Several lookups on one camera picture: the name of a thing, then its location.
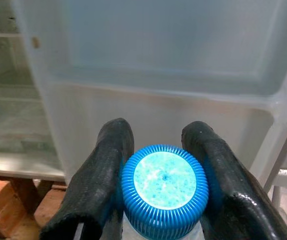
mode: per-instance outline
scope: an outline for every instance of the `plastic bottle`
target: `plastic bottle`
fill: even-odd
[[[140,149],[122,170],[123,240],[203,240],[199,218],[208,201],[202,166],[170,145]]]

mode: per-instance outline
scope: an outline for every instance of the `refrigerator door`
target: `refrigerator door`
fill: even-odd
[[[204,121],[267,182],[287,140],[287,0],[13,7],[67,182],[118,117],[136,150],[180,147],[183,127]]]

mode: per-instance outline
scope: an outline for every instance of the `chair leg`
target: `chair leg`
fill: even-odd
[[[280,199],[281,199],[281,187],[280,186],[273,186],[273,192],[272,192],[272,205],[279,211],[280,206]]]

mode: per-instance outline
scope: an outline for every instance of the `black grip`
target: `black grip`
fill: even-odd
[[[81,239],[98,240],[102,235],[121,239],[124,202],[120,177],[132,154],[134,136],[128,122],[122,118],[107,122],[94,150],[72,177],[59,211],[42,228],[39,239],[73,240],[78,223],[84,223]]]
[[[287,226],[259,182],[210,126],[192,122],[181,141],[208,180],[209,201],[200,220],[206,240],[287,240]]]

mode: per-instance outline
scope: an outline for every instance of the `blue bottle cap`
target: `blue bottle cap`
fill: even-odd
[[[176,240],[199,221],[208,201],[208,184],[199,162],[170,145],[140,149],[121,176],[125,214],[142,236]]]

